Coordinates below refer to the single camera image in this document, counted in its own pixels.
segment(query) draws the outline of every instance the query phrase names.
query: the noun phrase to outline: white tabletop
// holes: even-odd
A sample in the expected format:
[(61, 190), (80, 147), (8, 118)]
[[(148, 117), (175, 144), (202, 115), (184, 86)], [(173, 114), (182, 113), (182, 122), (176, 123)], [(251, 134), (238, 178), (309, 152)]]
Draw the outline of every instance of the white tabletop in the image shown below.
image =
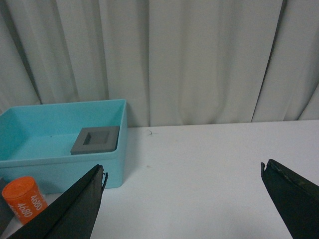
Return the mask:
[(318, 142), (319, 120), (130, 128), (125, 181), (104, 191), (91, 238), (291, 239), (260, 162), (319, 185)]

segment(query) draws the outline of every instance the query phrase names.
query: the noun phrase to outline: gray block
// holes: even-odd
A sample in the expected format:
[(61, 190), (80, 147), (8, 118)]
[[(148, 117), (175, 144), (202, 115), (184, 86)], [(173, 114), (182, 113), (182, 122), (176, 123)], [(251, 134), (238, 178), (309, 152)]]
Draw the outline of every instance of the gray block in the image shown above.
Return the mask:
[(82, 128), (71, 154), (112, 152), (117, 147), (119, 126)]
[(12, 210), (2, 197), (2, 190), (5, 186), (5, 180), (2, 177), (0, 177), (0, 236), (5, 231), (6, 227), (8, 226), (9, 222), (14, 216)]

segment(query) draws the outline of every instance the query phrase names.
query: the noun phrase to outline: plastic bin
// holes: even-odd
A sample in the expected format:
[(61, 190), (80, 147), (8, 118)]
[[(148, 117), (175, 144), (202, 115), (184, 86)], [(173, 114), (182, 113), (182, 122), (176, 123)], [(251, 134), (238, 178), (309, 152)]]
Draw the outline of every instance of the plastic bin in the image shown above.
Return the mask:
[[(82, 128), (120, 126), (115, 151), (71, 155)], [(42, 193), (65, 192), (96, 164), (108, 188), (123, 183), (127, 144), (125, 100), (13, 107), (0, 116), (0, 175), (35, 178)]]

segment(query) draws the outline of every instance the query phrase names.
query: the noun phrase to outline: orange can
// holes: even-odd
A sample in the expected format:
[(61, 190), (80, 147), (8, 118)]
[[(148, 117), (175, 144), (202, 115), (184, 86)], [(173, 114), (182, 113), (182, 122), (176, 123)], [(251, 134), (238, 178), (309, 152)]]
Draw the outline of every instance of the orange can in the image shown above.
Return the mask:
[(2, 196), (23, 225), (48, 206), (34, 178), (30, 176), (17, 178), (8, 183), (2, 191)]

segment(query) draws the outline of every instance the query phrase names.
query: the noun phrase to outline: white curtain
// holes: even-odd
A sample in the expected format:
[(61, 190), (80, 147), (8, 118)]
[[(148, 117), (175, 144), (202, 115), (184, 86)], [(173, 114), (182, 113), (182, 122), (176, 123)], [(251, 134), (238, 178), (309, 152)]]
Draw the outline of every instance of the white curtain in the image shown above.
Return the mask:
[(292, 0), (2, 1), (0, 111), (123, 98), (129, 126), (319, 119), (318, 10)]

